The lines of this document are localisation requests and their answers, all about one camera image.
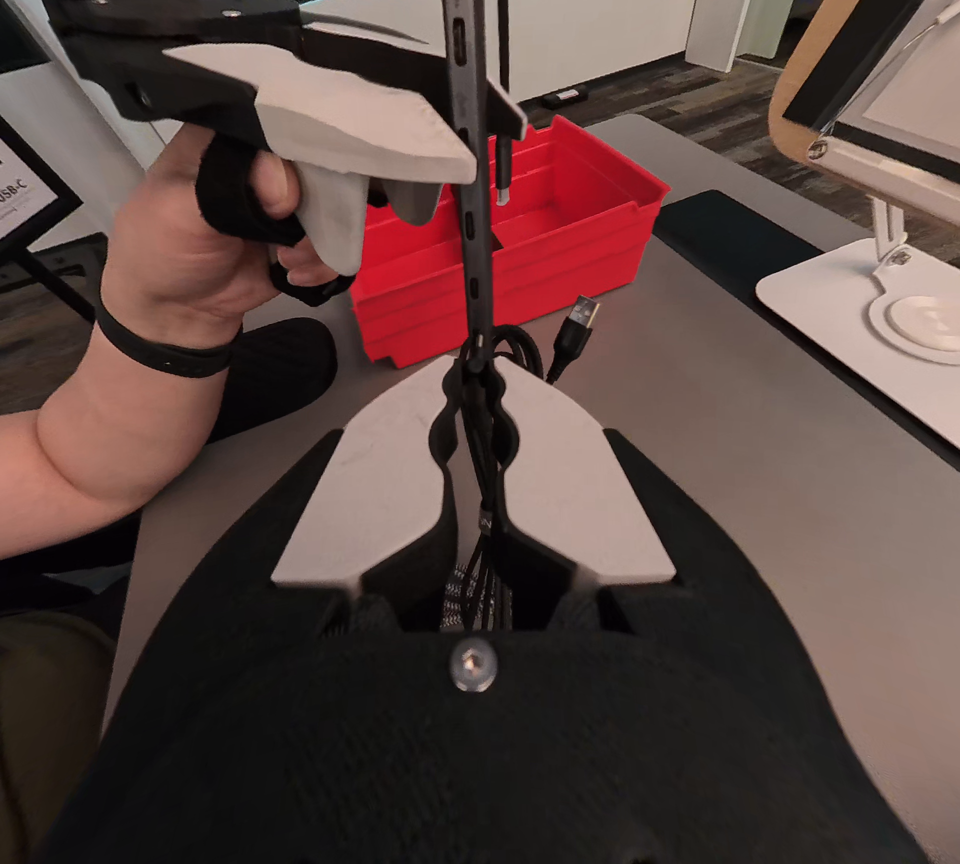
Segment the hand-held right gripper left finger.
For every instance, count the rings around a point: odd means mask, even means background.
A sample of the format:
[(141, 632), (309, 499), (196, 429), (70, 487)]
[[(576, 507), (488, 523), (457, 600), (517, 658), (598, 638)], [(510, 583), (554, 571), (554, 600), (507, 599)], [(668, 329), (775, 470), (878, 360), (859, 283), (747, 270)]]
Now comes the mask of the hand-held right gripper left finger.
[(457, 562), (450, 460), (460, 363), (442, 356), (342, 429), (271, 582), (377, 595), (396, 614), (438, 614)]

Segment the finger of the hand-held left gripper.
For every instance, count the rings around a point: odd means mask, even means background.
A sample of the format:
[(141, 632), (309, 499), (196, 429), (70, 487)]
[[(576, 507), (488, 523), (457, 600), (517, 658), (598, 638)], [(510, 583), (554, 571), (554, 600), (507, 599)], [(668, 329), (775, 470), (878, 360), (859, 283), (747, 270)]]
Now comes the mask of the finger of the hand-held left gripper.
[[(337, 16), (303, 16), (303, 54), (311, 65), (353, 73), (379, 86), (420, 95), (456, 130), (449, 62), (443, 48), (399, 31)], [(461, 48), (466, 65), (486, 77), (488, 136), (525, 138), (527, 116), (496, 77), (488, 77), (486, 52)]]
[(382, 181), (469, 186), (477, 160), (426, 98), (260, 43), (203, 43), (164, 55), (255, 88), (270, 149), (290, 162)]

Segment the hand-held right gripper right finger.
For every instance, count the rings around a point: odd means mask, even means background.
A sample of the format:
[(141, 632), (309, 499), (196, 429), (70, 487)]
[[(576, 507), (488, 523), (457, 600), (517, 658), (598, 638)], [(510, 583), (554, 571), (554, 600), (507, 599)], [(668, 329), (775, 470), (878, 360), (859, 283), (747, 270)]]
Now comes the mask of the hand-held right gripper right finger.
[(491, 562), (515, 618), (568, 594), (671, 582), (676, 567), (607, 431), (572, 398), (497, 356), (487, 377)]

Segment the grey usb hub with cable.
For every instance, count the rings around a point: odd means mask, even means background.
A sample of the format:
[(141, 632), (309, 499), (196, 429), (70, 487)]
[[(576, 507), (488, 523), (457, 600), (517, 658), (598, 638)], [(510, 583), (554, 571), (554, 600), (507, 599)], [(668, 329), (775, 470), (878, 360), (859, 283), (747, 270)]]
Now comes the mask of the grey usb hub with cable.
[(494, 350), (494, 269), (487, 126), (485, 0), (441, 0), (453, 128), (474, 157), (472, 183), (459, 185), (468, 331), (466, 364), (479, 372)]

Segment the person's left forearm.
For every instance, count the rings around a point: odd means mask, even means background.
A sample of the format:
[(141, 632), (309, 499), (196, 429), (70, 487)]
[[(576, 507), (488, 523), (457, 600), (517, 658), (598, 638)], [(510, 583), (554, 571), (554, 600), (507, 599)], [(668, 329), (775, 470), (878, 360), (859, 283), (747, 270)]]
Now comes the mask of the person's left forearm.
[(1, 557), (126, 518), (197, 457), (227, 371), (187, 378), (139, 364), (95, 326), (76, 371), (35, 411), (1, 419)]

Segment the person's left hand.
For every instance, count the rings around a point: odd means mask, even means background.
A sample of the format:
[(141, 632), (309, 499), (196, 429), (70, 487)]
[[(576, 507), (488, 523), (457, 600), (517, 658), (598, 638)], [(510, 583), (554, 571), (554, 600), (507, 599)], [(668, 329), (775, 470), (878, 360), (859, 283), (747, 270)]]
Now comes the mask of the person's left hand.
[(196, 179), (213, 131), (183, 124), (118, 212), (101, 300), (122, 327), (155, 343), (208, 350), (232, 342), (245, 316), (276, 298), (274, 258), (294, 285), (336, 273), (306, 239), (273, 251), (223, 235), (202, 216)]

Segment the large black screen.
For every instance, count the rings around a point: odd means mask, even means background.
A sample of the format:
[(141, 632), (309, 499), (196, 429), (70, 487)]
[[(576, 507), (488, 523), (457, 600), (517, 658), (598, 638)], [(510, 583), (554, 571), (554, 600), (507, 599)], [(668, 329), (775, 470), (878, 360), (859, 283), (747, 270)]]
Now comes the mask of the large black screen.
[(5, 0), (1, 0), (1, 74), (50, 63), (44, 47)]

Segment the black framed marker sign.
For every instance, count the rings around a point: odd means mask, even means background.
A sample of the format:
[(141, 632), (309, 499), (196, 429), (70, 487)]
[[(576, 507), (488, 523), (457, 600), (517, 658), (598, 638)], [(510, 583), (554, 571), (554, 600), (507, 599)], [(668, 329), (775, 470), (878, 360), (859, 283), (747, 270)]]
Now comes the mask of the black framed marker sign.
[(28, 250), (83, 206), (82, 199), (1, 118), (1, 258)]

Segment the black easel tripod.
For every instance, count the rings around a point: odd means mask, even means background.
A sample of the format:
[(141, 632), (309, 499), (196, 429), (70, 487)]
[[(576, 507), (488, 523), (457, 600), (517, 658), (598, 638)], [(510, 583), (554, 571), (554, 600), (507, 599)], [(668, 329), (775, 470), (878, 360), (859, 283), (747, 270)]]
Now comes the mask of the black easel tripod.
[(1, 294), (37, 284), (66, 305), (88, 324), (95, 324), (95, 306), (63, 277), (42, 263), (28, 249), (7, 250), (1, 256)]

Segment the red plastic bin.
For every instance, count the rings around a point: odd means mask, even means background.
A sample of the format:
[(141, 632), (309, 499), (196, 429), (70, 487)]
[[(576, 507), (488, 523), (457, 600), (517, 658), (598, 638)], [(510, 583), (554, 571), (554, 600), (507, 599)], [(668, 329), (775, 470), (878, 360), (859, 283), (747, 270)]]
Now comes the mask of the red plastic bin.
[[(510, 201), (491, 208), (494, 322), (519, 326), (631, 283), (669, 186), (561, 115), (512, 150)], [(422, 226), (371, 209), (350, 288), (364, 352), (404, 368), (469, 336), (449, 186)]]

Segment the dark rectangular pad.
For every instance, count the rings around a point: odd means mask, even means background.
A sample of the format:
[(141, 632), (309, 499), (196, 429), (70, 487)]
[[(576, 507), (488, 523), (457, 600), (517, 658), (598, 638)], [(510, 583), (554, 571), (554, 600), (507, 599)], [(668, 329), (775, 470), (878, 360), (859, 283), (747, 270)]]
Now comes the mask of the dark rectangular pad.
[(802, 237), (718, 190), (663, 207), (653, 234), (726, 293), (766, 315), (771, 312), (758, 298), (759, 282), (821, 255)]

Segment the wooden document stand white base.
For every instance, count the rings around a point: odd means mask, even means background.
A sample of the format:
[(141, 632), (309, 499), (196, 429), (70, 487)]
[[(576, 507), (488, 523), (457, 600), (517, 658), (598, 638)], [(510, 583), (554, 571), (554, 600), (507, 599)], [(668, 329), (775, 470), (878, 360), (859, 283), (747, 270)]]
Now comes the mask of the wooden document stand white base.
[(771, 138), (858, 188), (872, 232), (764, 277), (762, 305), (958, 448), (958, 270), (906, 212), (959, 223), (959, 0), (823, 0), (776, 85)]

